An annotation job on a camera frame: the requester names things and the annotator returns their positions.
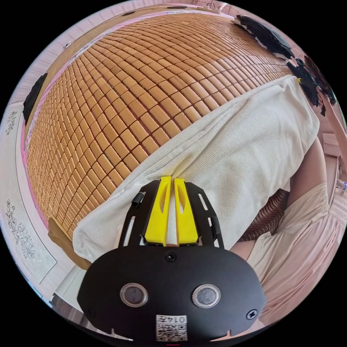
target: black fabric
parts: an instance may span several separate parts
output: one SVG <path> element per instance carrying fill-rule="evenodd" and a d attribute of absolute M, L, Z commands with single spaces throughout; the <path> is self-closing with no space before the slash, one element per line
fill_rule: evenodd
<path fill-rule="evenodd" d="M 311 76 L 313 76 L 313 79 L 315 80 L 317 86 L 322 90 L 323 94 L 325 94 L 332 105 L 336 104 L 336 99 L 333 93 L 333 90 L 331 89 L 329 83 L 324 78 L 320 70 L 318 69 L 317 65 L 312 61 L 311 58 L 304 56 L 305 66 L 311 73 Z"/>
<path fill-rule="evenodd" d="M 283 55 L 287 59 L 294 58 L 289 43 L 273 28 L 248 16 L 237 15 L 238 27 L 245 26 L 253 37 L 257 38 L 272 53 Z"/>
<path fill-rule="evenodd" d="M 287 63 L 287 66 L 290 68 L 291 72 L 297 77 L 301 79 L 301 87 L 303 89 L 303 92 L 307 96 L 307 98 L 310 100 L 310 102 L 314 105 L 319 107 L 319 99 L 318 99 L 318 92 L 317 87 L 319 87 L 323 94 L 325 94 L 332 105 L 336 103 L 336 99 L 334 97 L 334 93 L 326 81 L 326 79 L 323 77 L 317 66 L 314 64 L 314 62 L 305 56 L 305 60 L 309 61 L 310 65 L 307 65 L 303 60 L 300 58 L 295 59 L 297 62 L 297 66 L 294 66 L 290 61 Z M 323 105 L 321 107 L 321 115 L 325 117 L 325 106 Z"/>
<path fill-rule="evenodd" d="M 26 123 L 28 122 L 29 120 L 29 116 L 30 116 L 30 113 L 34 107 L 34 104 L 36 102 L 36 99 L 40 93 L 40 90 L 42 88 L 42 85 L 45 81 L 47 77 L 47 73 L 45 73 L 44 75 L 42 75 L 36 82 L 35 84 L 33 85 L 30 93 L 28 94 L 28 96 L 26 97 L 24 103 L 23 103 L 23 106 L 24 106 L 24 109 L 23 109 L 23 117 L 24 117 L 24 120 L 25 120 L 25 125 Z"/>
<path fill-rule="evenodd" d="M 287 63 L 287 66 L 290 68 L 294 76 L 301 79 L 301 88 L 312 105 L 319 107 L 318 92 L 316 89 L 317 86 L 311 74 L 308 70 L 305 69 L 303 61 L 301 59 L 297 58 L 296 62 L 298 63 L 298 66 L 294 66 L 290 61 Z"/>

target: bamboo mat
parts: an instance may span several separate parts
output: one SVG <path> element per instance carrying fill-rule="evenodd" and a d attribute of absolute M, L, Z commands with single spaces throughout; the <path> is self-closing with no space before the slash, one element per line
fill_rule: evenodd
<path fill-rule="evenodd" d="M 208 12 L 148 18 L 107 35 L 68 66 L 39 112 L 27 167 L 43 214 L 72 239 L 78 221 L 157 148 L 287 74 L 283 60 Z"/>

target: pink fabric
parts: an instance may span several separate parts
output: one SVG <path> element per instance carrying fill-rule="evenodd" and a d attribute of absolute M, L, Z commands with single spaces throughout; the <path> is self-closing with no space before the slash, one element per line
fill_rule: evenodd
<path fill-rule="evenodd" d="M 323 277 L 344 233 L 340 221 L 328 214 L 297 239 L 279 271 L 263 286 L 267 303 L 260 321 L 265 325 L 293 311 Z"/>

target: striped fabric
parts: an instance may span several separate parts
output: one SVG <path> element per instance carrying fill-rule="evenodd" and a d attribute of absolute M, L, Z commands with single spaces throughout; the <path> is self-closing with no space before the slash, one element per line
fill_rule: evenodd
<path fill-rule="evenodd" d="M 260 235 L 276 232 L 287 206 L 289 192 L 279 189 L 259 211 L 238 242 L 256 240 Z"/>

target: screw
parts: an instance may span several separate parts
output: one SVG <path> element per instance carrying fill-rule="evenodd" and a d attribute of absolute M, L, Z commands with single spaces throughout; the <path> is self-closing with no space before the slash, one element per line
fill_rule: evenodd
<path fill-rule="evenodd" d="M 88 309 L 88 314 L 92 317 L 95 317 L 95 312 L 91 308 Z"/>
<path fill-rule="evenodd" d="M 165 254 L 165 260 L 168 262 L 173 262 L 177 258 L 176 254 L 174 252 L 168 252 Z"/>
<path fill-rule="evenodd" d="M 248 320 L 251 320 L 251 319 L 255 318 L 257 316 L 257 314 L 258 314 L 257 310 L 251 310 L 247 313 L 246 318 Z"/>

